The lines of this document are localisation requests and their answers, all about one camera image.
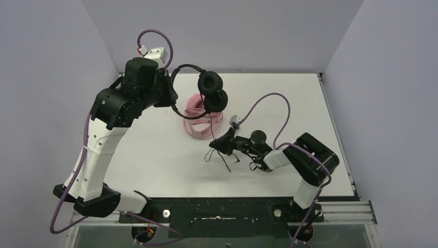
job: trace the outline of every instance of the white wall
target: white wall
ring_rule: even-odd
[[[365,0],[323,75],[384,248],[437,247],[438,1]]]
[[[322,72],[363,0],[83,0],[117,68],[137,56],[143,29],[167,34],[170,68],[192,63],[220,72]],[[146,35],[149,48],[161,47]]]
[[[59,247],[53,186],[67,179],[115,66],[79,0],[0,3],[0,246]],[[72,208],[63,212],[65,225]]]

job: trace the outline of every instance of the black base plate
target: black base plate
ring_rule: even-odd
[[[291,197],[251,197],[251,198],[157,198],[149,201],[141,216],[150,218],[156,213],[156,221],[170,223],[170,227],[181,232],[186,238],[223,238],[272,236],[288,238],[285,222],[300,222],[305,211],[291,207]],[[170,210],[170,217],[162,213]],[[273,212],[280,209],[281,218]],[[314,222],[322,222],[318,217]],[[142,223],[143,221],[121,214],[120,223]],[[169,238],[178,238],[169,233]]]

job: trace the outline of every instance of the headphone ear cup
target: headphone ear cup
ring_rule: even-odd
[[[211,96],[222,90],[224,82],[214,71],[204,71],[199,75],[198,89],[204,96]]]
[[[204,98],[204,108],[207,113],[222,112],[228,104],[228,95],[221,90],[216,95],[206,96]]]

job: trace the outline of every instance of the coiled pink cable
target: coiled pink cable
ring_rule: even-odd
[[[186,109],[184,110],[185,116],[193,117],[205,112],[203,103],[204,96],[202,97],[203,98],[201,98],[201,94],[194,94],[192,97],[190,97],[189,101],[187,102]],[[211,113],[197,120],[183,119],[184,129],[191,137],[197,140],[207,140],[219,130],[219,124],[223,118],[224,116],[222,112],[219,112]],[[199,124],[209,125],[203,130],[196,130],[193,128],[193,126]]]

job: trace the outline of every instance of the black headphones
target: black headphones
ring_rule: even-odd
[[[178,111],[175,104],[172,105],[172,109],[179,116],[190,120],[202,118],[207,114],[213,112],[215,113],[222,112],[228,103],[228,95],[224,90],[222,90],[222,87],[224,86],[224,82],[222,81],[222,78],[214,71],[206,71],[196,65],[184,64],[184,65],[180,65],[172,72],[172,75],[170,76],[170,82],[172,83],[172,85],[174,84],[174,80],[178,72],[185,67],[193,68],[200,73],[198,79],[198,89],[201,95],[205,96],[203,103],[204,103],[204,109],[206,111],[195,117],[187,117],[182,115]]]

